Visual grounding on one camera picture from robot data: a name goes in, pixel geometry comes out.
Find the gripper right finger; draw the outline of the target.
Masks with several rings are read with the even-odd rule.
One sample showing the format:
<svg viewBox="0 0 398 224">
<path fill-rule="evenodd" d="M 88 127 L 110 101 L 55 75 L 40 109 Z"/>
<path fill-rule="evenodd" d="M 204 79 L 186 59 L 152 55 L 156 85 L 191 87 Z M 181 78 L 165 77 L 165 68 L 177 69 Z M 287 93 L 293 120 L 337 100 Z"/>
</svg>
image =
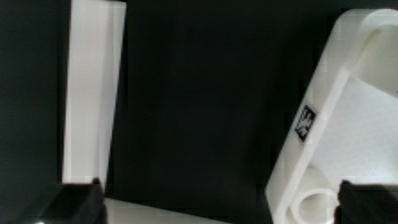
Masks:
<svg viewBox="0 0 398 224">
<path fill-rule="evenodd" d="M 398 224 L 398 185 L 342 181 L 335 224 Z"/>
</svg>

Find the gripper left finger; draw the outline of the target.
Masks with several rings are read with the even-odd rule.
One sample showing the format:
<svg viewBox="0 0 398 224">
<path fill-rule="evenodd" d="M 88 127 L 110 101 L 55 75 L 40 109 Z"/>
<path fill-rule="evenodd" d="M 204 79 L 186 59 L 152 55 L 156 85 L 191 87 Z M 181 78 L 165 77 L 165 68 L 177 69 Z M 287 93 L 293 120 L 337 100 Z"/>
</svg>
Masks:
<svg viewBox="0 0 398 224">
<path fill-rule="evenodd" d="M 37 196 L 10 224 L 106 224 L 99 179 L 56 184 Z"/>
</svg>

